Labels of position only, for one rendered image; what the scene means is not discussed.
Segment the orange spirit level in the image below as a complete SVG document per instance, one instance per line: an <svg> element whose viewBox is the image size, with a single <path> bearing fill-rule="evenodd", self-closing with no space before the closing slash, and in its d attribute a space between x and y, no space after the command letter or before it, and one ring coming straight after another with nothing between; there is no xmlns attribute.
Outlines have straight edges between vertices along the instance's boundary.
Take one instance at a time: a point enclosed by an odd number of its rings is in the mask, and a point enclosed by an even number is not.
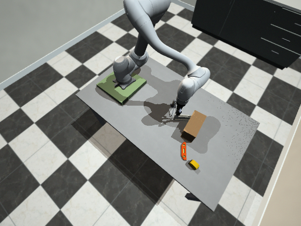
<svg viewBox="0 0 301 226"><path fill-rule="evenodd" d="M181 156L182 156L183 160L187 160L186 142L183 142L181 145Z"/></svg>

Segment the brown wooden cabinet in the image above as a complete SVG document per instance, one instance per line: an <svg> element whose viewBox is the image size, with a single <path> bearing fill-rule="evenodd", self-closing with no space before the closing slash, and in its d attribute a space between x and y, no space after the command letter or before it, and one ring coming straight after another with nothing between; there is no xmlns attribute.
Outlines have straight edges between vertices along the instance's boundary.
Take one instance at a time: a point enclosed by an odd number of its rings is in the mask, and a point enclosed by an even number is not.
<svg viewBox="0 0 301 226"><path fill-rule="evenodd" d="M206 115L195 110L192 115L180 114L178 117L174 115L173 120L188 121L180 137L191 143L196 138L206 117Z"/></svg>

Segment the yellow tape measure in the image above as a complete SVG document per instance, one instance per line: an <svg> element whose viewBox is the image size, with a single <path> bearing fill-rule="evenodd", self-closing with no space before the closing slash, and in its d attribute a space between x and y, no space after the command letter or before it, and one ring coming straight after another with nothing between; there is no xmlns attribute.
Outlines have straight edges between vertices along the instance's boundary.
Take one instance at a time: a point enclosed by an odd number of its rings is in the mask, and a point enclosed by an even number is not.
<svg viewBox="0 0 301 226"><path fill-rule="evenodd" d="M189 164L194 170L196 170L196 169L199 168L199 164L198 164L195 160L191 160L188 164Z"/></svg>

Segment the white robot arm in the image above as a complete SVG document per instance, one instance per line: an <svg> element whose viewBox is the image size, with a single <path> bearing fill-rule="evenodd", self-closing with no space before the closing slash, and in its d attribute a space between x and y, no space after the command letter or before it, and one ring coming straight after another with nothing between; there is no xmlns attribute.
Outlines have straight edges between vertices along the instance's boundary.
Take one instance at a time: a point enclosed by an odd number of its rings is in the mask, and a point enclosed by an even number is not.
<svg viewBox="0 0 301 226"><path fill-rule="evenodd" d="M123 90L135 82L136 79L131 75L147 62L149 55L146 48L149 44L158 53L186 66L188 77L179 84L176 97L178 104L185 105L193 94L209 80L210 71L197 66L189 57L168 47L158 38L154 27L168 10L170 3L171 0L123 1L126 15L139 34L136 45L129 55L118 56L114 59L113 71L116 78L112 81L115 83L114 87L120 86Z"/></svg>

